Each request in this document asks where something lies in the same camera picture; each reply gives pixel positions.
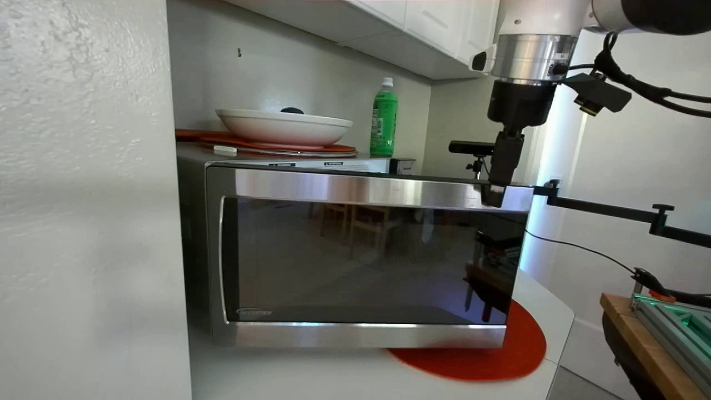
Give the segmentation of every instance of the microwave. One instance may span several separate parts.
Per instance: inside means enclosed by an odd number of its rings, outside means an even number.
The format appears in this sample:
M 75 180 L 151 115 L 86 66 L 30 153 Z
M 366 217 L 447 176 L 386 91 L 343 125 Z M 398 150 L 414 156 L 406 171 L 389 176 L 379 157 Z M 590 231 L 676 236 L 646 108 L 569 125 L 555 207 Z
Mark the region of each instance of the microwave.
M 474 346 L 507 333 L 530 187 L 245 165 L 177 147 L 191 328 L 234 346 Z

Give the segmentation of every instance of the white cabinet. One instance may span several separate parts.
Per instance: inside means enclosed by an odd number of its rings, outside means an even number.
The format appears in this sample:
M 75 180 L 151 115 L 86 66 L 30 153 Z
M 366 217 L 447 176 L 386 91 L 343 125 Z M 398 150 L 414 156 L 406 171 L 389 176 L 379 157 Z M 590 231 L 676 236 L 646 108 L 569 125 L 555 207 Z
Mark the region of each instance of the white cabinet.
M 347 0 L 349 4 L 377 15 L 379 20 L 404 29 L 410 0 Z
M 406 34 L 457 55 L 468 3 L 476 0 L 408 0 Z
M 476 78 L 499 0 L 227 0 L 430 79 Z

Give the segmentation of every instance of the white bowl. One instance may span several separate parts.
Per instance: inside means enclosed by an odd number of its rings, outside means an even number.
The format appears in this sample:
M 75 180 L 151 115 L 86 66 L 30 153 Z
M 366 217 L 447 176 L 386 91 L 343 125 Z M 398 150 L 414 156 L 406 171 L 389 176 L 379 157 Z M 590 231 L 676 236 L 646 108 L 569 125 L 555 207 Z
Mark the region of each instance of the white bowl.
M 268 114 L 257 108 L 218 108 L 221 125 L 241 140 L 324 147 L 337 141 L 351 120 L 307 115 L 307 114 Z

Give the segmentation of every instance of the green bottle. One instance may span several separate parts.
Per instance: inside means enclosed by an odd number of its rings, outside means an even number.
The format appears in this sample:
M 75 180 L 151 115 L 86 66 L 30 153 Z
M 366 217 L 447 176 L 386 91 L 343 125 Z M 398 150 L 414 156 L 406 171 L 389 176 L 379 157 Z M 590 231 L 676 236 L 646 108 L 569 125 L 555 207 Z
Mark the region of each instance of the green bottle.
M 398 95 L 394 78 L 384 78 L 373 99 L 370 156 L 391 157 L 395 150 Z

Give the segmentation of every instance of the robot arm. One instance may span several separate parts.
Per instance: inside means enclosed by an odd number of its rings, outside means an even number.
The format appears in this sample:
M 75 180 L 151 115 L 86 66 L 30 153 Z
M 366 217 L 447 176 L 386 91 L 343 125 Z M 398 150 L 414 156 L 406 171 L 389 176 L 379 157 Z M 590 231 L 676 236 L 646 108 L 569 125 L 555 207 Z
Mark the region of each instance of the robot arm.
M 474 68 L 496 78 L 488 118 L 503 121 L 491 156 L 491 190 L 511 181 L 521 131 L 546 121 L 583 29 L 704 34 L 711 31 L 711 0 L 499 0 L 496 45 L 474 59 Z

